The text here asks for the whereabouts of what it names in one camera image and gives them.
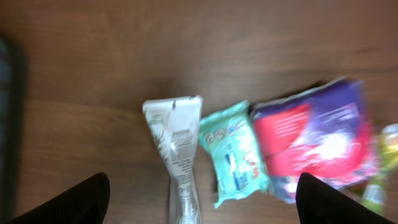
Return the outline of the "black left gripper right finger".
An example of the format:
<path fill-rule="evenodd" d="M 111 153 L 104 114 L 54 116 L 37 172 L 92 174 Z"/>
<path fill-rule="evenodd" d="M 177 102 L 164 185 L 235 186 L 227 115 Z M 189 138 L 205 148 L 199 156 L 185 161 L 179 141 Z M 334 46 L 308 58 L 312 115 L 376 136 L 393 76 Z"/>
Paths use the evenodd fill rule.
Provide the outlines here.
<path fill-rule="evenodd" d="M 298 180 L 296 206 L 301 224 L 394 224 L 309 173 Z"/>

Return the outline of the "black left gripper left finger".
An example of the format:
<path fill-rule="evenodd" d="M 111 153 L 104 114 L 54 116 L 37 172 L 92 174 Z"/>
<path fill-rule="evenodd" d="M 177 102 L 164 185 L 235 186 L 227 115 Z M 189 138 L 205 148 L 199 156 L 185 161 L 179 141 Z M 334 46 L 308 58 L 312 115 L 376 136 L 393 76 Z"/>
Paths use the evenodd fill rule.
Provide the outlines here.
<path fill-rule="evenodd" d="M 99 172 L 7 224 L 102 224 L 110 192 L 108 176 Z"/>

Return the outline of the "green yellow juice carton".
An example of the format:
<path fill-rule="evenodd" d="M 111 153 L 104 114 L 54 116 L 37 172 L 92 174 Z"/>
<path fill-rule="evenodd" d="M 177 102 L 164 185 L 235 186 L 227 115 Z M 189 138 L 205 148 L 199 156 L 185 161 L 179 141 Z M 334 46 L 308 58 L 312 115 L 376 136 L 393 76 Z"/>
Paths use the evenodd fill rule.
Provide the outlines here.
<path fill-rule="evenodd" d="M 382 215 L 386 201 L 386 185 L 389 174 L 397 169 L 397 123 L 384 127 L 377 137 L 379 171 L 370 178 L 360 204 L 372 212 Z"/>

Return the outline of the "red purple pad package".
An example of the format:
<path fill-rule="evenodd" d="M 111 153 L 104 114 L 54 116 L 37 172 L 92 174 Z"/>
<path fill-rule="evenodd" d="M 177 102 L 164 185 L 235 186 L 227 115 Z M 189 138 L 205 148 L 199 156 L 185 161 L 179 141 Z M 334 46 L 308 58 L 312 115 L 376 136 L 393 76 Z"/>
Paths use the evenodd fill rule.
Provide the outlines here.
<path fill-rule="evenodd" d="M 303 173 L 339 190 L 378 172 L 362 81 L 340 78 L 257 103 L 251 118 L 271 192 L 286 203 L 295 203 Z"/>

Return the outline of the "teal wipes packet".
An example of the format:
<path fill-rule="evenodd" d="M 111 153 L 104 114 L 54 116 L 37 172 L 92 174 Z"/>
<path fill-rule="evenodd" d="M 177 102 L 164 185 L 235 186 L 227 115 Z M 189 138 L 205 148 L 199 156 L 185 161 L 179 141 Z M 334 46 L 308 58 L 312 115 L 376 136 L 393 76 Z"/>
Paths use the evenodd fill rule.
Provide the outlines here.
<path fill-rule="evenodd" d="M 240 101 L 200 121 L 198 143 L 211 157 L 217 179 L 215 208 L 226 200 L 265 192 L 269 186 L 249 106 L 248 101 Z"/>

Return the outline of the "white tube gold cap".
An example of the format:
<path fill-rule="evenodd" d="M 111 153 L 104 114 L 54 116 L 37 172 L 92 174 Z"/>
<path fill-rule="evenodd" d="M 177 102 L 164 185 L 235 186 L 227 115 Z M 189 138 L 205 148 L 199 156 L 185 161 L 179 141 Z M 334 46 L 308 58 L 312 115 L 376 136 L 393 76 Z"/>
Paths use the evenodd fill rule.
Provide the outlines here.
<path fill-rule="evenodd" d="M 202 222 L 193 174 L 202 105 L 203 99 L 197 95 L 147 100 L 142 106 L 170 176 L 169 223 Z"/>

